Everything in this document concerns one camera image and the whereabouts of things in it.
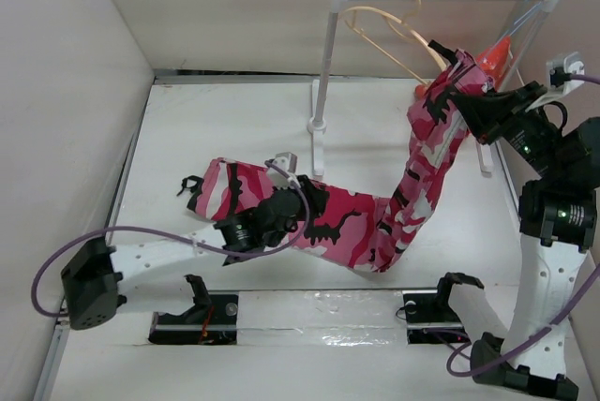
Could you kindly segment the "pink camouflage trousers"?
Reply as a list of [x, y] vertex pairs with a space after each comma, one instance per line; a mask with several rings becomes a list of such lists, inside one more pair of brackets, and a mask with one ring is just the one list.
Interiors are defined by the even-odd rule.
[[[310, 221], [294, 245], [317, 257], [362, 272], [382, 273], [402, 256], [431, 218], [443, 182], [459, 147], [469, 135], [464, 119], [442, 90], [413, 102], [408, 158], [393, 194], [380, 197], [313, 181], [329, 199], [324, 213]], [[266, 167], [213, 159], [201, 178], [193, 178], [188, 209], [215, 223], [255, 207], [275, 189]]]

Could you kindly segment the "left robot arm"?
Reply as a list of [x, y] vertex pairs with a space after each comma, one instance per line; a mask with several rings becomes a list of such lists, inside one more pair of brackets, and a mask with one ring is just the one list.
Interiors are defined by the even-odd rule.
[[295, 245], [329, 199], [305, 175], [253, 208], [215, 223], [222, 245], [205, 242], [205, 230], [188, 236], [160, 232], [155, 242], [108, 245], [87, 240], [61, 272], [67, 316], [76, 331], [98, 327], [125, 312], [161, 312], [182, 322], [203, 321], [213, 308], [197, 273], [207, 251], [234, 262], [269, 256]]

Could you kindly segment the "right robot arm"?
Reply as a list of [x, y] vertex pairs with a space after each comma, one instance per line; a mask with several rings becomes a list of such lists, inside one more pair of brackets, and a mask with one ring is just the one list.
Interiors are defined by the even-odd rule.
[[467, 377], [555, 400], [575, 400], [566, 375], [567, 317], [587, 291], [576, 280], [593, 245], [598, 218], [599, 121], [570, 132], [544, 112], [546, 90], [537, 82], [509, 92], [451, 95], [468, 129], [483, 144], [507, 141], [536, 171], [518, 200], [521, 269], [511, 325], [504, 329], [483, 284], [461, 273], [439, 281], [433, 308], [459, 317], [471, 342]]

